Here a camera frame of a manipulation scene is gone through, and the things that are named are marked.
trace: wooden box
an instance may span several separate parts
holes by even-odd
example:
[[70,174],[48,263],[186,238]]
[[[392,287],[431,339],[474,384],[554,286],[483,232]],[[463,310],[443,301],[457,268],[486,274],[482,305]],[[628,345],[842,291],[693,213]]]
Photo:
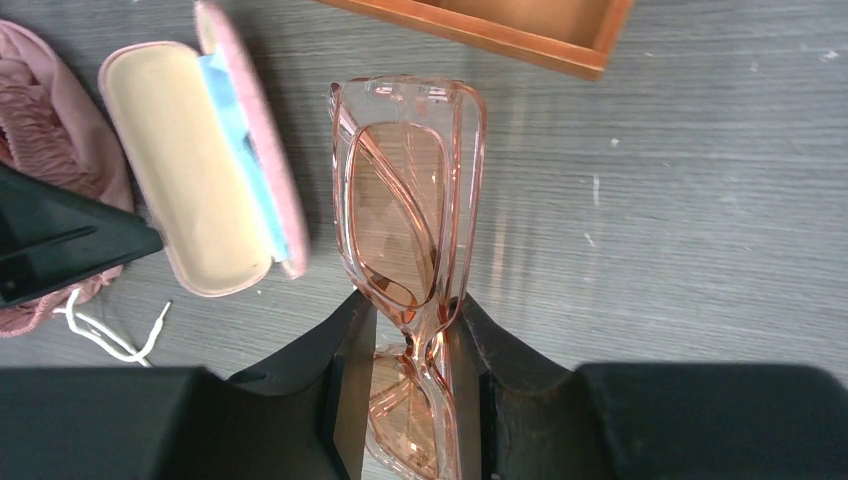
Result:
[[633,0],[318,0],[589,80]]

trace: white scratch mark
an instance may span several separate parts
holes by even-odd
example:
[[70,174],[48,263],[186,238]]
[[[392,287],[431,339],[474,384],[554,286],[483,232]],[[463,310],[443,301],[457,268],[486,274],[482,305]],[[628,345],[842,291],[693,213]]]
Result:
[[599,206],[601,206],[601,177],[599,177],[597,173],[594,175],[594,177],[595,177],[595,188],[592,189],[593,190],[592,194],[594,195],[594,198],[595,198],[595,206],[599,207]]
[[836,58],[839,58],[839,54],[834,52],[833,50],[831,50],[831,51],[825,53],[824,55],[822,55],[821,57],[819,57],[819,60],[821,60],[823,63],[827,63],[827,62],[834,60]]

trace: sunglasses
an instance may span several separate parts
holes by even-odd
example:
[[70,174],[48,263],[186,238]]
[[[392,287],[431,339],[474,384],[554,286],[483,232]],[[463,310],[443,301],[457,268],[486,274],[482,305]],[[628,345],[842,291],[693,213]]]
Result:
[[374,356],[368,451],[399,476],[459,478],[444,330],[465,295],[486,107],[462,82],[333,84],[336,233],[353,283],[405,343]]

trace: open glasses case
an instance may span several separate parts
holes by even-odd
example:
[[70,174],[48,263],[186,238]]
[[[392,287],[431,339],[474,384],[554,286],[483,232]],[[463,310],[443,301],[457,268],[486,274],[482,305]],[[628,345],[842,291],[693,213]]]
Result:
[[176,42],[118,50],[100,91],[180,282],[208,297],[307,267],[307,230],[274,118],[242,42],[195,2],[201,52]]

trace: white cord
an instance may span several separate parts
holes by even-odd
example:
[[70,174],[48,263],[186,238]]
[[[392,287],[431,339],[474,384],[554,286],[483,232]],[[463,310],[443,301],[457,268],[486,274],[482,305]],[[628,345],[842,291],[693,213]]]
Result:
[[[79,288],[75,289],[71,292],[71,296],[68,297],[68,303],[65,304],[65,308],[57,308],[53,310],[53,313],[61,313],[65,315],[65,318],[68,320],[68,328],[71,329],[72,332],[77,335],[81,335],[92,342],[100,345],[100,347],[106,351],[109,355],[117,358],[122,362],[134,363],[138,362],[143,367],[150,367],[150,362],[148,362],[145,357],[150,354],[150,351],[153,350],[153,346],[156,345],[156,338],[159,336],[159,333],[162,331],[162,327],[165,324],[165,314],[168,313],[168,309],[171,308],[171,302],[165,304],[165,308],[162,309],[162,313],[159,314],[159,317],[153,322],[153,328],[150,330],[150,335],[147,337],[147,342],[145,342],[144,347],[141,351],[138,351],[130,345],[126,340],[119,337],[111,328],[103,325],[99,321],[85,315],[83,313],[74,312],[74,305],[79,298],[81,290]],[[76,319],[80,319],[83,322],[87,323],[91,328],[80,328],[77,325]],[[119,352],[112,345],[109,345],[106,340],[100,335],[99,332],[104,333],[107,337],[112,339],[113,342],[118,344],[121,348],[124,349],[125,353]]]

